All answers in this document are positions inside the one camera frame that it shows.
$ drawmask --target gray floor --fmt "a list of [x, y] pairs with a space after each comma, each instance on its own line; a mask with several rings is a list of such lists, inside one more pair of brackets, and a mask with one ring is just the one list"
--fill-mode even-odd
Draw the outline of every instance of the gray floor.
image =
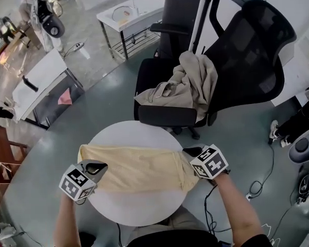
[[[65, 51], [75, 43], [85, 42], [84, 48], [91, 58], [87, 60], [80, 52], [66, 57], [65, 62], [85, 90], [88, 90], [107, 73], [116, 68], [123, 61], [119, 57], [112, 59], [101, 31], [96, 14], [126, 0], [110, 0], [104, 5], [97, 6], [89, 11], [77, 8], [75, 0], [61, 0], [63, 8], [61, 20], [65, 25], [65, 34], [61, 38]], [[115, 44], [119, 41], [118, 33], [107, 28], [110, 41]], [[6, 67], [0, 65], [0, 106], [5, 97], [11, 98], [12, 91], [21, 81], [21, 74], [27, 73], [44, 57], [43, 48], [37, 50], [32, 44], [27, 49], [23, 44], [17, 45], [7, 60]], [[27, 123], [7, 124], [0, 118], [0, 125], [7, 128], [9, 137], [16, 142], [26, 143], [32, 147], [42, 136], [44, 131]]]
[[[8, 187], [1, 213], [5, 220], [20, 227], [44, 246], [53, 246], [53, 230], [59, 209], [62, 174], [76, 162], [79, 146], [87, 144], [105, 127], [124, 120], [133, 120], [133, 95], [140, 62], [151, 57], [155, 47], [120, 65], [90, 88], [44, 134], [30, 151]], [[271, 102], [234, 107], [219, 112], [210, 128], [199, 129], [199, 142], [217, 145], [230, 164], [231, 177], [246, 194], [250, 184], [262, 180], [271, 166], [271, 150], [267, 145], [270, 122], [288, 119], [296, 111], [292, 102], [274, 108]], [[182, 146], [195, 143], [188, 131], [176, 137]], [[251, 201], [261, 222], [272, 226], [289, 208], [289, 195], [295, 185], [299, 166], [287, 156], [288, 148], [273, 144], [275, 165], [260, 197]], [[205, 222], [204, 197], [211, 189], [200, 181], [188, 193], [183, 205]], [[217, 221], [217, 230], [229, 227], [218, 191], [208, 200], [208, 209]], [[99, 214], [87, 201], [77, 206], [80, 231], [96, 235], [94, 246], [118, 246], [116, 224]], [[122, 226], [122, 242], [131, 232]], [[280, 247], [299, 246], [309, 230], [309, 208], [293, 207], [284, 218], [276, 236]], [[219, 240], [232, 242], [231, 232], [218, 233]], [[19, 246], [37, 246], [27, 236], [16, 237]]]

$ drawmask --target beige pants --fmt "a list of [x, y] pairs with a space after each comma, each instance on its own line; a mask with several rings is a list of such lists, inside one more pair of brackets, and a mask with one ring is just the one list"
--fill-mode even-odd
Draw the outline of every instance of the beige pants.
[[53, 48], [58, 51], [63, 50], [61, 39], [53, 38], [43, 29], [43, 27], [41, 27], [40, 31], [35, 31], [35, 33], [46, 52], [50, 52]]
[[205, 225], [193, 216], [186, 208], [179, 207], [176, 212], [174, 212], [167, 221], [160, 222], [165, 225], [153, 224], [145, 227], [137, 227], [132, 232], [128, 239], [128, 244], [141, 236], [171, 230], [202, 230], [206, 231]]

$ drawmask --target mesh chair backrest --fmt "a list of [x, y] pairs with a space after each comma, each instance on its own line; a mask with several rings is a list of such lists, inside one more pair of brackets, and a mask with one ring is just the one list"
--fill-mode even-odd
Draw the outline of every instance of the mesh chair backrest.
[[284, 86], [278, 53], [295, 39], [291, 25], [273, 6], [258, 0], [245, 3], [204, 53], [218, 73], [209, 113], [277, 97]]
[[288, 43], [296, 40], [294, 29], [275, 7], [263, 0], [251, 0], [242, 7], [244, 18], [258, 34], [272, 63]]

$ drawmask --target human arm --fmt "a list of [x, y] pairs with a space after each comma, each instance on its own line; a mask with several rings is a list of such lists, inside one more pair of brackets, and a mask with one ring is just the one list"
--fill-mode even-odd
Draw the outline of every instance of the human arm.
[[75, 216], [75, 203], [62, 193], [61, 205], [54, 231], [56, 247], [81, 247]]
[[235, 247], [242, 246], [252, 237], [263, 234], [255, 210], [235, 187], [229, 175], [221, 173], [215, 178], [215, 182], [228, 214]]

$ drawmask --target white box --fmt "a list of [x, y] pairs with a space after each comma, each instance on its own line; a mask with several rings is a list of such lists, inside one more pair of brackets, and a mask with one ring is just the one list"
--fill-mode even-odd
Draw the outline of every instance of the white box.
[[215, 145], [204, 146], [202, 153], [191, 160], [190, 164], [200, 178], [214, 179], [229, 165]]
[[96, 183], [77, 169], [75, 165], [70, 165], [62, 177], [59, 187], [71, 199], [78, 201], [88, 197], [96, 187]]

